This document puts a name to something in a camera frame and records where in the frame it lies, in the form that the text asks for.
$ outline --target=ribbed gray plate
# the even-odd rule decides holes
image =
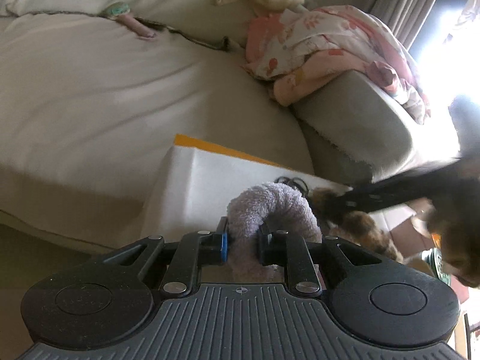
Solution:
[[[280,284],[202,284],[187,298],[165,301],[137,335],[89,351],[35,344],[24,360],[462,360],[439,343],[389,350],[341,330],[323,304],[288,294]]]

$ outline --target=floor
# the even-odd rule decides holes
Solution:
[[[90,256],[0,225],[0,359],[13,360],[32,345],[20,315],[26,290]]]

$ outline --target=orange edge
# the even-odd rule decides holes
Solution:
[[[243,160],[259,162],[261,164],[272,165],[274,167],[281,167],[275,162],[267,161],[253,155],[246,154],[242,151],[229,149],[227,147],[217,145],[216,143],[206,142],[204,140],[191,138],[182,134],[177,134],[175,136],[174,144],[176,146],[195,147],[200,150],[205,150],[206,152],[228,155],[230,157],[241,158]]]

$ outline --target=screw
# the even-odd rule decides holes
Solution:
[[[187,286],[179,281],[171,281],[163,286],[163,290],[169,294],[181,294],[187,290]]]
[[[304,294],[313,294],[320,289],[318,284],[312,283],[311,281],[302,281],[300,283],[297,283],[295,288],[298,292],[302,292]]]

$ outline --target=pink floral blanket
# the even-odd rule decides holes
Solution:
[[[413,119],[430,116],[411,56],[381,21],[343,5],[258,17],[248,33],[245,70],[274,81],[272,97],[288,106],[354,69],[366,74]]]

